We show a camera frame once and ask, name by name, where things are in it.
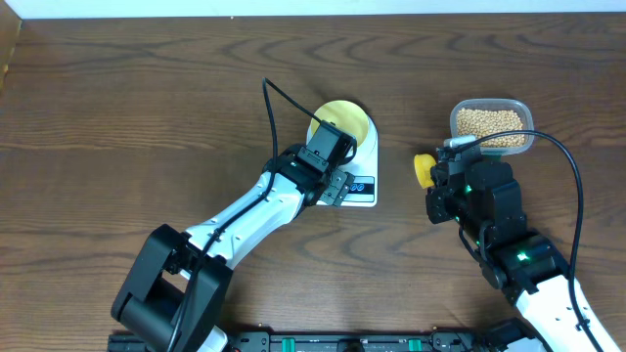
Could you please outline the yellow measuring scoop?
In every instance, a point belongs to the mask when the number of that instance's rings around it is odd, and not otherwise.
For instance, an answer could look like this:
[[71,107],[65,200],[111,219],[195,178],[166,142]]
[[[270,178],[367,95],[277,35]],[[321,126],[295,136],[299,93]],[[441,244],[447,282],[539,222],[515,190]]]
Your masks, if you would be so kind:
[[434,186],[430,176],[430,169],[436,164],[434,157],[430,154],[416,154],[414,156],[414,168],[417,180],[423,189]]

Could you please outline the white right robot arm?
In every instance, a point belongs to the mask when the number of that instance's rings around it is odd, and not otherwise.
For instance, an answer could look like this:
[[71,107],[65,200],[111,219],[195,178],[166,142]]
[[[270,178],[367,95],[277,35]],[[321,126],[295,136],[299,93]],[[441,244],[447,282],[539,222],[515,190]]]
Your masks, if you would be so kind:
[[454,220],[461,241],[483,277],[501,291],[531,326],[529,337],[496,345],[521,351],[616,351],[618,345],[590,307],[564,258],[544,235],[532,231],[522,209],[521,189],[511,166],[480,156],[414,159],[433,224]]

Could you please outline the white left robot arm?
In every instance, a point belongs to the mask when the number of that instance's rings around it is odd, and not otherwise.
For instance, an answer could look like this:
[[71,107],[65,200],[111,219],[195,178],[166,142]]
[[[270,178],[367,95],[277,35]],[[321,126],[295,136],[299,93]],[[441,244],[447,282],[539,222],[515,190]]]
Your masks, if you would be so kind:
[[222,351],[217,326],[235,267],[268,235],[319,200],[338,206],[353,181],[341,166],[353,135],[323,121],[305,145],[274,151],[256,184],[183,232],[167,224],[144,242],[111,314],[151,351]]

